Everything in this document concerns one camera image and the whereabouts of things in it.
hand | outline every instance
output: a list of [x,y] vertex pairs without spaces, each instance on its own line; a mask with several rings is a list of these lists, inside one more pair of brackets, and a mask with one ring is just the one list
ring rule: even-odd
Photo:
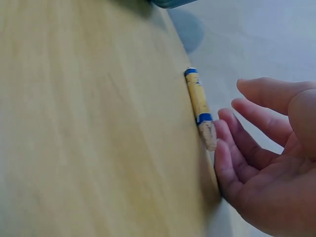
[[233,111],[221,109],[215,170],[224,198],[270,235],[316,236],[316,83],[261,78],[237,87],[246,99],[233,100],[233,108],[284,151],[261,148]]

light wood surface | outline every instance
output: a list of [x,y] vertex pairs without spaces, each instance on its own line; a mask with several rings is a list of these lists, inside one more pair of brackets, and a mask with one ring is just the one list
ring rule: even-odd
[[188,66],[145,0],[1,0],[0,235],[205,236]]

blurry object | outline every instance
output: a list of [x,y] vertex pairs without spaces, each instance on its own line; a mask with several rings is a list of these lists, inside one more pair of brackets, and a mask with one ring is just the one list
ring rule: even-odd
[[196,0],[152,0],[154,4],[162,8],[175,8]]

white floor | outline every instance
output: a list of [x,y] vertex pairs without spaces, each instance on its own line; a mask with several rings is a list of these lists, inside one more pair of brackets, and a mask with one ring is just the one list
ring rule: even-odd
[[[315,80],[315,0],[199,0],[169,13],[215,116],[240,97],[239,78]],[[254,126],[242,123],[263,147],[281,151]],[[221,218],[210,222],[209,236],[265,236],[235,218],[238,214],[225,203],[216,216]],[[220,219],[231,228],[219,230]]]

yellow crayon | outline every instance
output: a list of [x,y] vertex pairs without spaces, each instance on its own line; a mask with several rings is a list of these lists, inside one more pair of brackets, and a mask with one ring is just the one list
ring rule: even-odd
[[204,89],[199,81],[198,72],[195,68],[188,68],[184,72],[187,81],[194,115],[197,126],[206,148],[209,151],[216,149],[216,130],[210,109],[207,105]]

